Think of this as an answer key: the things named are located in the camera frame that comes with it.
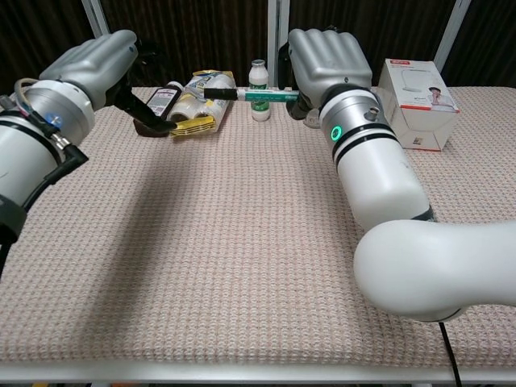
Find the white box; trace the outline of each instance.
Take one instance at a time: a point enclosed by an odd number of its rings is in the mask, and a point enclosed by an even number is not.
[[[402,147],[443,149],[460,111],[434,62],[386,59],[377,92]]]

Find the marker pen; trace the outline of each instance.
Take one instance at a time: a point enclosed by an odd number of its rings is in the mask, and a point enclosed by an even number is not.
[[[204,89],[206,99],[248,102],[288,102],[298,99],[298,91],[262,89]]]

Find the green bottle label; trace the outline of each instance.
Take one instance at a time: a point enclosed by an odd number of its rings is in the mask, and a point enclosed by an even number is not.
[[[267,85],[253,85],[250,83],[249,89],[267,89]],[[251,109],[254,111],[266,111],[268,108],[268,102],[251,102]]]

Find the green indicator light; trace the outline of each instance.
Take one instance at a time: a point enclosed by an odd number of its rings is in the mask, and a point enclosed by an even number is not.
[[[338,140],[341,135],[342,135],[342,127],[340,127],[339,125],[337,125],[336,127],[333,127],[333,129],[331,129],[331,139],[333,139],[334,141]]]

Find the beige tablecloth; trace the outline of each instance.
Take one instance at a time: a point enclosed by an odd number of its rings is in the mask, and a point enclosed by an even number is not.
[[[408,152],[439,221],[516,218],[516,90],[451,91],[444,151]],[[437,324],[360,295],[362,231],[330,151],[283,106],[257,123],[236,103],[217,135],[183,142],[109,108],[82,149],[7,261],[0,361],[449,365]],[[473,307],[448,333],[460,366],[516,366],[516,309]]]

